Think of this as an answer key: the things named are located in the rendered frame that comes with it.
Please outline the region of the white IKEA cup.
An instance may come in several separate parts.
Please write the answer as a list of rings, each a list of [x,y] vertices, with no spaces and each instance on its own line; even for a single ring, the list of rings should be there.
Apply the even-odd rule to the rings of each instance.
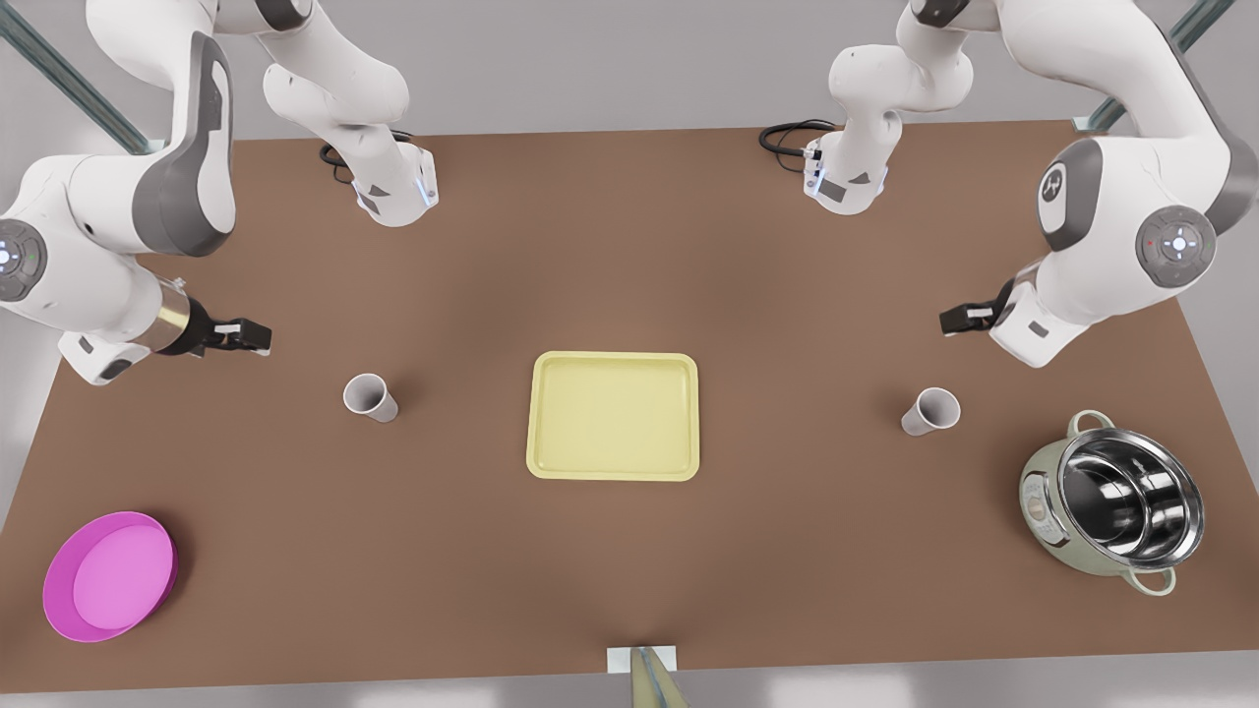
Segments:
[[[392,398],[387,380],[373,373],[355,375],[342,387],[342,406],[379,423],[397,418],[397,402]]]
[[[903,414],[900,425],[905,435],[920,438],[930,432],[952,430],[959,422],[961,413],[961,403],[952,391],[927,388]]]

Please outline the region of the pale yellow rectangular tray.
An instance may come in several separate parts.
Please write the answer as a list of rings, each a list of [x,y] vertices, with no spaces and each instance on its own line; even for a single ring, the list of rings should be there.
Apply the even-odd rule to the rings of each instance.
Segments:
[[[700,466],[696,363],[681,353],[541,354],[525,464],[551,480],[687,481]]]

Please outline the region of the green steel-lined pot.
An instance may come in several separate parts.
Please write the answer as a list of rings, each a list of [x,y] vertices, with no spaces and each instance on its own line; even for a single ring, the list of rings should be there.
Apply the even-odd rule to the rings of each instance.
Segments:
[[[1173,591],[1177,566],[1205,532],[1201,493],[1182,462],[1097,409],[1076,412],[1065,438],[1025,464],[1019,503],[1037,543],[1058,561],[1119,577],[1152,597]]]

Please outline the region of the pink round plate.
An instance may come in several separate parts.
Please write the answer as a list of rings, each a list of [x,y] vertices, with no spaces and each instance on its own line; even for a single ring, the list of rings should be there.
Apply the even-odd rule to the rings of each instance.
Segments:
[[[127,632],[172,591],[179,569],[174,538],[144,511],[110,511],[72,534],[43,582],[50,627],[76,642]]]

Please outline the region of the silver frame post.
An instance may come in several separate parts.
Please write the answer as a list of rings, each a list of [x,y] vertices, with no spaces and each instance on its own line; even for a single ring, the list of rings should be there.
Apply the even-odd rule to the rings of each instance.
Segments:
[[[162,140],[150,140],[141,134],[125,115],[94,89],[47,39],[31,26],[8,0],[0,0],[0,37],[55,89],[60,89],[81,112],[86,113],[112,139],[118,147],[131,155],[149,155],[165,147]]]
[[[630,677],[630,708],[691,708],[687,697],[675,682],[679,670],[679,648],[633,646],[607,648],[607,673]]]
[[[1097,62],[1076,84],[1108,96],[1088,117],[1073,120],[1078,134],[1104,134],[1123,107],[1137,136],[1146,139],[1233,139],[1186,58],[1185,37],[1202,37],[1236,0],[1194,0],[1172,31],[1157,26],[1134,0],[1079,0],[1085,54]]]

